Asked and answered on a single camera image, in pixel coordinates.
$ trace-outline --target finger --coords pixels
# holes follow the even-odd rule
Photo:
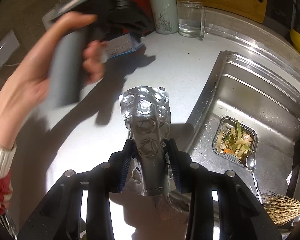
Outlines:
[[[93,58],[96,61],[101,61],[103,48],[99,41],[93,41],[92,44],[83,51],[84,59]]]
[[[40,65],[38,62],[50,62],[54,49],[57,46],[59,40],[67,33],[69,30],[84,27],[93,23],[97,19],[96,15],[82,14],[79,12],[69,12],[64,14],[34,45],[34,47],[29,51],[26,57],[20,64],[22,66],[28,66],[32,68],[34,65]],[[38,76],[45,73],[46,68],[41,68]]]
[[[97,20],[97,16],[94,14],[82,14],[79,12],[68,12],[60,17],[60,19],[54,25],[55,32],[62,31],[63,33],[68,32],[71,29],[79,29],[87,26]]]
[[[101,62],[96,62],[89,58],[83,62],[83,68],[89,73],[88,82],[97,82],[105,74],[105,66]]]

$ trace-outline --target broom bristles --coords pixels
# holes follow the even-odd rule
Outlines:
[[[300,215],[300,201],[276,193],[262,195],[263,205],[276,225],[282,226]]]

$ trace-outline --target glass pitcher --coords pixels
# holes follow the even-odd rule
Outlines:
[[[178,32],[186,37],[204,37],[205,7],[200,2],[177,1]]]

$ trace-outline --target white countertop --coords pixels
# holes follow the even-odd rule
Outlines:
[[[112,104],[107,106],[108,96],[105,95],[113,95],[112,98],[117,98],[124,91],[140,85],[163,86],[170,94],[171,123],[185,123],[202,92],[219,52],[224,50],[249,56],[276,71],[283,78],[289,79],[289,82],[295,83],[296,88],[300,90],[298,82],[267,59],[218,36],[206,34],[203,41],[200,41],[195,38],[183,37],[178,33],[161,35],[154,32],[145,38],[145,42],[144,55],[141,53],[136,57],[135,54],[129,54],[107,62],[107,68],[111,69],[110,73],[113,74],[113,77],[112,74],[106,75],[101,81],[106,84],[104,86],[106,90],[102,92],[104,93],[103,97],[100,97],[100,93],[96,93],[100,82],[91,92],[92,96],[88,100],[86,98],[85,107],[71,105],[40,114],[41,117],[46,117],[47,129],[52,129],[73,109],[66,116],[69,122],[64,121],[68,122],[64,124],[67,132],[61,143],[64,139],[65,141],[58,149],[58,153],[46,173],[46,191],[66,170],[73,169],[77,173],[89,171],[107,161],[111,153],[122,150],[128,131],[120,113],[120,104],[116,100],[111,110]],[[125,76],[125,82],[123,74],[116,74],[127,72],[129,74]],[[82,97],[87,95],[94,86],[87,86],[82,91]],[[100,108],[104,111],[100,110],[101,114],[95,113]],[[112,112],[108,124],[98,124],[107,123],[107,121],[106,118],[100,116],[96,121],[97,115],[104,116],[104,113],[109,114],[110,111]],[[87,194],[84,194],[82,201],[82,218],[84,220],[86,197]],[[175,216],[167,221],[161,221],[151,198],[127,191],[119,195],[111,194],[111,200],[110,207],[116,240],[131,238],[183,239],[186,228],[185,216]]]

